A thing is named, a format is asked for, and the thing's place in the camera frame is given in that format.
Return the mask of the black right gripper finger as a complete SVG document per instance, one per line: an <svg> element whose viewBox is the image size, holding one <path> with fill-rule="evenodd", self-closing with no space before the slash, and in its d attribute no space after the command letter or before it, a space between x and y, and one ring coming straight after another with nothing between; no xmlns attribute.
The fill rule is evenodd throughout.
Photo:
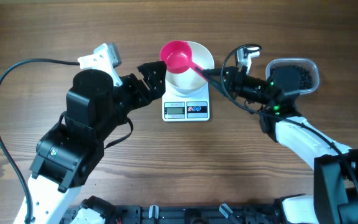
<svg viewBox="0 0 358 224"><path fill-rule="evenodd" d="M217 69L202 69L201 67L195 67L195 72L204 78L205 80L209 79L220 79L222 70L220 68Z"/></svg>
<svg viewBox="0 0 358 224"><path fill-rule="evenodd" d="M226 91L224 85L222 84L222 81L220 78L216 78L214 76L204 76L203 77L209 85L211 85L216 91L218 91L222 96L227 97L228 92Z"/></svg>

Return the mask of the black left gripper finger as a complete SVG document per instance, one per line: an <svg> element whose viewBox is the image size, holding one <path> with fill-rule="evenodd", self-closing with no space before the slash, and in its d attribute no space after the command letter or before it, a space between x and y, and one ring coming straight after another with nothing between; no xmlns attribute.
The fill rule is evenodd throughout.
<svg viewBox="0 0 358 224"><path fill-rule="evenodd" d="M165 93L165 75L146 75L144 77L145 85L149 88L148 99L157 100Z"/></svg>
<svg viewBox="0 0 358 224"><path fill-rule="evenodd" d="M165 80L167 66L163 61L149 62L139 65L138 71L143 75L147 86L161 86Z"/></svg>

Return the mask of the pink plastic measuring scoop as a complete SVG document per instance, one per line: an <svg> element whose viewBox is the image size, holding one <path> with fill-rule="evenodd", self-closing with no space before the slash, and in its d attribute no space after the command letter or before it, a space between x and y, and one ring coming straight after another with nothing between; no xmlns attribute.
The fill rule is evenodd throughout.
<svg viewBox="0 0 358 224"><path fill-rule="evenodd" d="M187 41L173 40L166 43L161 48L159 57L166 64L169 72L179 74L192 69L207 81L203 75L204 69L193 61L193 51Z"/></svg>

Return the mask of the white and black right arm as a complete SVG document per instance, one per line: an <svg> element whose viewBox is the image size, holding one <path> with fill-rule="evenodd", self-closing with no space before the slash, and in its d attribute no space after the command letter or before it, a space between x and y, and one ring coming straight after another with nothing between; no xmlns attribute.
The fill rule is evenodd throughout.
<svg viewBox="0 0 358 224"><path fill-rule="evenodd" d="M196 72L233 103L237 97L260 103L256 114L262 132L313 169L313 194L282 200L286 222L358 223L358 149L327 137L298 112L296 70L274 72L267 80L250 77L237 67Z"/></svg>

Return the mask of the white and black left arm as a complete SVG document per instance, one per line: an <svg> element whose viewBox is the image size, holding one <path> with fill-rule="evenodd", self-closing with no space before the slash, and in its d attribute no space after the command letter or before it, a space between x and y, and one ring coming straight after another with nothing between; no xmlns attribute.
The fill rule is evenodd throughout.
<svg viewBox="0 0 358 224"><path fill-rule="evenodd" d="M73 78L66 95L67 109L40 139L28 181L31 223L58 223L88 176L104 156L104 141L130 122L132 110L145 107L165 93L167 66L163 61L138 66L143 75L126 75L121 86L102 70L84 69Z"/></svg>

